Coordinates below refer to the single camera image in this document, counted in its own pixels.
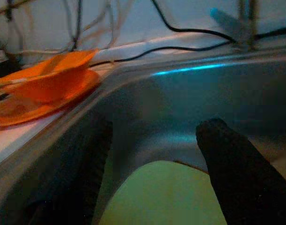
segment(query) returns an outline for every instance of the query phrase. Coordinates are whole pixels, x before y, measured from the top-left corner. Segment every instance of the green object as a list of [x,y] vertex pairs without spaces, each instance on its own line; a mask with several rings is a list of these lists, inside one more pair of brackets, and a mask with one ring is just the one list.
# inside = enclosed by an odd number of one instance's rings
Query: green object
[[136,170],[109,202],[100,225],[226,225],[209,175],[157,161]]

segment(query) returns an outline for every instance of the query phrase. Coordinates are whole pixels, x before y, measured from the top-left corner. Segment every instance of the orange bowl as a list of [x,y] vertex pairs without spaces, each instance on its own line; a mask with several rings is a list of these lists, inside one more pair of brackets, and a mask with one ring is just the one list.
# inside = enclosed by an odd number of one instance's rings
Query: orange bowl
[[34,67],[0,78],[0,84],[27,79],[0,90],[41,103],[70,98],[83,88],[88,64],[95,53],[96,51],[82,51],[57,55]]

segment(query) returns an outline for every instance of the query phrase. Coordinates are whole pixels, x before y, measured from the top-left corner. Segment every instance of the white wall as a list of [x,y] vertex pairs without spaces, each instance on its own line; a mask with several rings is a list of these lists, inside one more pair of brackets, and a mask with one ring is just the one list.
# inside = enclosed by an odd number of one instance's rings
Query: white wall
[[[6,0],[0,0],[0,6]],[[73,30],[77,0],[68,0],[73,16]],[[200,34],[177,34],[166,29],[150,0],[112,0],[115,17],[116,41],[114,46],[129,43],[148,42],[155,38],[159,43],[169,44],[169,40],[181,37],[178,45],[203,46],[222,39]],[[237,16],[237,3],[233,0],[158,0],[166,18],[171,24],[181,28],[204,28],[222,31],[210,18],[210,9],[219,8]],[[268,31],[286,26],[286,0],[259,1],[258,31]],[[104,0],[83,0],[83,25],[87,25],[101,12]],[[70,41],[67,32],[66,12],[62,0],[34,0],[14,10],[16,22],[23,31],[24,49],[62,48]],[[0,39],[7,42],[8,25],[0,16]],[[85,32],[87,38],[80,49],[103,48],[110,41],[109,15],[103,22]],[[18,51],[15,33],[8,43],[8,50]]]

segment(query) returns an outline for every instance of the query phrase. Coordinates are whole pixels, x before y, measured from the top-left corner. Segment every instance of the sink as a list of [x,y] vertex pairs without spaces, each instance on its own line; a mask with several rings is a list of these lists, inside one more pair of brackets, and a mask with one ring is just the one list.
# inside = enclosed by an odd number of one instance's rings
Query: sink
[[[143,61],[112,71],[78,107],[0,164],[0,221],[69,186],[99,119],[113,124],[111,195],[152,161],[207,171],[195,127],[220,117],[273,162],[286,156],[286,50]],[[20,204],[17,206],[17,194]]]

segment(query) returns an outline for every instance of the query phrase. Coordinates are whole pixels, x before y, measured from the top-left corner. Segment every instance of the sink basin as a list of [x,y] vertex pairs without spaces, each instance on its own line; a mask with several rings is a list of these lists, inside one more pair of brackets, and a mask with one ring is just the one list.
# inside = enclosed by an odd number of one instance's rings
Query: sink basin
[[[152,161],[206,171],[195,127],[212,117],[247,135],[270,162],[286,156],[286,50],[121,66],[0,164],[0,221],[9,216],[4,207],[51,198],[71,183],[99,118],[113,124],[113,194]],[[23,193],[18,206],[17,192]]]

